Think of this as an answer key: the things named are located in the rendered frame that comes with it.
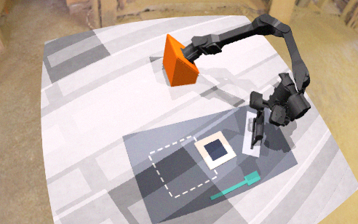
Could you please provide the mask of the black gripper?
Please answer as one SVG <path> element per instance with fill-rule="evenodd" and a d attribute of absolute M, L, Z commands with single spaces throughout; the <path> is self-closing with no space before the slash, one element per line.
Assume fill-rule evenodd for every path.
<path fill-rule="evenodd" d="M 282 100 L 276 94 L 276 87 L 274 88 L 273 95 L 269 95 L 269 100 L 263 100 L 263 94 L 259 92 L 252 91 L 250 93 L 250 107 L 258 111 L 258 117 L 264 113 L 264 108 L 271 108 L 273 103 L 280 103 L 281 106 L 287 106 L 287 100 Z M 287 109 L 287 116 L 291 118 L 291 121 L 294 121 L 294 116 L 292 115 L 290 109 Z"/>

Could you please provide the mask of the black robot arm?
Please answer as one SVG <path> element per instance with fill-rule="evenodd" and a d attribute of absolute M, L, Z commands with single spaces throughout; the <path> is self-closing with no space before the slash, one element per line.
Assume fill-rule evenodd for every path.
<path fill-rule="evenodd" d="M 282 23 L 275 17 L 262 14 L 256 17 L 252 23 L 232 29 L 231 31 L 221 33 L 219 35 L 209 34 L 204 36 L 193 36 L 192 43 L 182 48 L 181 52 L 185 59 L 192 64 L 197 60 L 202 53 L 206 55 L 216 55 L 222 52 L 222 48 L 238 40 L 242 40 L 254 35 L 274 35 L 285 38 L 285 42 L 290 53 L 292 62 L 293 78 L 296 83 L 290 78 L 289 73 L 279 73 L 281 82 L 279 83 L 276 94 L 282 100 L 288 100 L 287 106 L 284 107 L 280 103 L 273 103 L 270 110 L 269 123 L 277 127 L 288 125 L 291 118 L 287 116 L 287 109 L 289 108 L 294 119 L 299 119 L 311 108 L 310 103 L 304 97 L 306 87 L 310 84 L 309 71 L 301 59 L 293 33 L 290 26 Z M 297 92 L 298 90 L 298 92 Z"/>

